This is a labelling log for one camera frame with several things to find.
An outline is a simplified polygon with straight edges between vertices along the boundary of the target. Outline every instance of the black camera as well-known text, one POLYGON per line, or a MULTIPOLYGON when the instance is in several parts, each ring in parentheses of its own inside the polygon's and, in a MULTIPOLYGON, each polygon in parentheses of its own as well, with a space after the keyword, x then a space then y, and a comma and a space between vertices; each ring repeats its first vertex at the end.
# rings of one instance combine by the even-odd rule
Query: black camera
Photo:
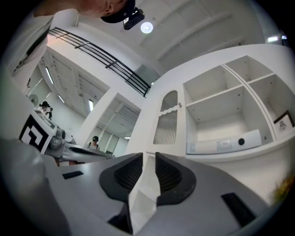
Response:
POLYGON ((144 18, 145 16, 143 10, 136 7, 132 15, 124 20, 124 29, 130 30, 132 27, 144 20, 144 18))

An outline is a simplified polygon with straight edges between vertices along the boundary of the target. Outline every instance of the fan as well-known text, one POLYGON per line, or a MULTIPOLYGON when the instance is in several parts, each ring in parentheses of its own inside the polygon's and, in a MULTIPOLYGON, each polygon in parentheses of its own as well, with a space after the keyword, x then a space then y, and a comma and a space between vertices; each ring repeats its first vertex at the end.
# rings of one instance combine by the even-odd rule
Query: fan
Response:
POLYGON ((38 105, 39 99, 38 99, 37 95, 35 95, 35 94, 30 95, 29 100, 31 101, 31 103, 34 104, 34 106, 38 105))

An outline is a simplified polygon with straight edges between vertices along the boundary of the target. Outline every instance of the person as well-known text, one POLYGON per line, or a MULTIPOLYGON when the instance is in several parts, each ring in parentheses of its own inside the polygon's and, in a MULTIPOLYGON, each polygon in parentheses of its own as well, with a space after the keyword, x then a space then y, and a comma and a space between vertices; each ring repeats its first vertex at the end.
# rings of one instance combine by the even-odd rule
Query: person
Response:
POLYGON ((39 104, 39 108, 38 110, 41 111, 44 115, 46 115, 46 113, 48 113, 50 108, 50 105, 48 104, 48 102, 44 101, 42 102, 42 104, 39 104))
POLYGON ((47 48, 47 34, 53 16, 76 9, 81 15, 118 23, 132 14, 135 0, 44 0, 21 23, 7 46, 2 64, 24 93, 29 78, 47 48))
POLYGON ((52 111, 53 111, 53 108, 51 107, 50 110, 48 112, 46 112, 46 117, 48 115, 48 119, 52 120, 52 111))
POLYGON ((89 142, 87 145, 87 149, 95 149, 95 150, 100 150, 100 146, 97 144, 98 142, 98 136, 94 136, 92 138, 92 142, 89 142))

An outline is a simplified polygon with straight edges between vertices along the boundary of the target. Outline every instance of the white column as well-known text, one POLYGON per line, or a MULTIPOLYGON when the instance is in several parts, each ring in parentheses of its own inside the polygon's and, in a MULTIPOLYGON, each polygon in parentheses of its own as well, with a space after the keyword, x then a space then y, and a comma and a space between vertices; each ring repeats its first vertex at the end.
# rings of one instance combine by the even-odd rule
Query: white column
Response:
POLYGON ((102 131, 101 131, 101 133, 100 133, 100 135, 98 136, 98 145, 99 145, 99 143, 101 142, 101 139, 102 139, 102 137, 103 137, 103 134, 105 133, 105 129, 103 129, 102 131))
POLYGON ((107 148, 108 148, 109 145, 110 145, 110 142, 111 142, 111 140, 112 140, 112 137, 113 137, 113 134, 110 136, 109 141, 107 141, 106 148, 105 148, 105 151, 104 151, 104 152, 107 151, 107 148))
POLYGON ((74 137, 77 145, 80 145, 81 147, 84 146, 89 135, 97 126, 99 119, 105 113, 111 102, 115 99, 116 95, 117 90, 114 88, 110 88, 98 101, 98 103, 95 105, 92 112, 87 116, 80 130, 76 133, 74 137))

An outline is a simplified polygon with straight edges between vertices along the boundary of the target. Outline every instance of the shelf compartment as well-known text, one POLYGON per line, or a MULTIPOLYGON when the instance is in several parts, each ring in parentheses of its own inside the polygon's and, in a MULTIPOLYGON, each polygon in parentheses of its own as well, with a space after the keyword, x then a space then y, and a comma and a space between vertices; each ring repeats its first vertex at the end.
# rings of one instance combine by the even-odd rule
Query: shelf compartment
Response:
POLYGON ((262 144, 273 141, 266 117, 244 86, 187 105, 187 142, 217 140, 259 130, 262 144))
POLYGON ((246 82, 272 73, 265 65, 249 56, 238 58, 225 65, 246 82))
POLYGON ((248 84, 263 102, 272 121, 275 121, 287 110, 295 120, 295 94, 280 77, 272 73, 250 81, 248 84))
POLYGON ((217 66, 185 82, 186 104, 241 85, 237 76, 223 65, 217 66))

